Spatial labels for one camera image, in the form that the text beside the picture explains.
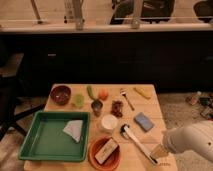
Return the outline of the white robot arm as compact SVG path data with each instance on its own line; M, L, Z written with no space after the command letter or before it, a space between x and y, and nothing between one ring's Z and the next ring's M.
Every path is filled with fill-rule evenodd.
M163 132L162 142L150 156L158 159L185 151L194 151L213 163L213 121L201 121Z

